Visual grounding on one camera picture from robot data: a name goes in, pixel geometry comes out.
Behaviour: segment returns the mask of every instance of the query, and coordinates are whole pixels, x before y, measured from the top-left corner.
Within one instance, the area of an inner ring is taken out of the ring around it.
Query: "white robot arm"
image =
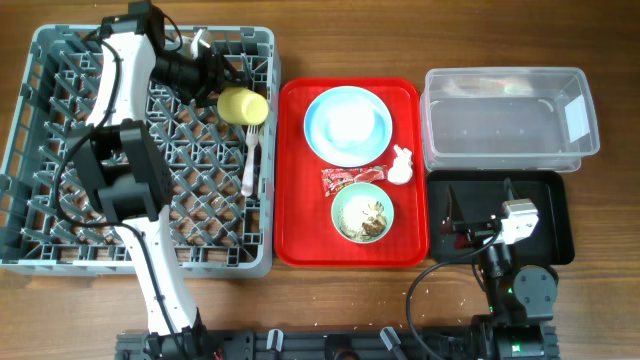
[[[163,360],[214,359],[170,236],[173,182],[144,122],[147,87],[153,79],[185,104],[195,100],[196,106],[208,106],[211,92],[222,92],[227,83],[246,84],[237,80],[224,56],[208,47],[199,49],[195,59],[165,50],[164,18],[160,9],[142,1],[130,3],[126,15],[102,20],[95,34],[104,54],[96,104],[87,126],[70,132],[65,159],[73,160],[91,206],[107,219],[78,226],[116,226],[127,246],[147,305],[147,353]],[[128,163],[105,161],[114,152],[124,153]]]

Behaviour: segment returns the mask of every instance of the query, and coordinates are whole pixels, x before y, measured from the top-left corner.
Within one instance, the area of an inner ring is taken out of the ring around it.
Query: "candy wrapper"
[[[357,182],[373,182],[387,178],[387,166],[373,166],[353,169],[324,169],[322,170],[322,188],[324,196],[337,194],[347,185]]]

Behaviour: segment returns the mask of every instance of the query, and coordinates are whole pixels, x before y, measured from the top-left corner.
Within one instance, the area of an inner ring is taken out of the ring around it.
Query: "gray dish rack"
[[[45,25],[34,36],[0,171],[0,267],[23,274],[133,274],[113,229],[76,229],[52,209],[53,174],[69,130],[90,114],[102,69],[100,47],[83,43],[95,25]],[[219,120],[215,107],[182,104],[149,83],[145,121],[172,171],[171,235],[186,277],[255,278],[271,269],[274,160],[281,65],[264,27],[181,26],[183,36],[211,33],[212,47],[264,95],[271,111],[260,152],[262,193],[240,194],[244,130]],[[167,28],[171,36],[172,28]],[[67,168],[61,204],[86,221],[103,221],[75,171]]]

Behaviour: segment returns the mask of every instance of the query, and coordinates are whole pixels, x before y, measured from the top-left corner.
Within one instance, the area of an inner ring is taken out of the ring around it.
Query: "fork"
[[[247,162],[244,164],[244,174],[242,175],[241,193],[244,196],[253,194],[253,153],[258,145],[258,126],[251,125],[247,128]]]

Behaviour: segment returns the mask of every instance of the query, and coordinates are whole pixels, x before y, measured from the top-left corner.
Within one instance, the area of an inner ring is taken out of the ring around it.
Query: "white rabbit figurine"
[[[398,145],[394,145],[397,157],[393,160],[393,166],[389,169],[387,178],[392,184],[402,185],[411,180],[413,176],[413,163],[411,162],[411,151],[402,149]]]

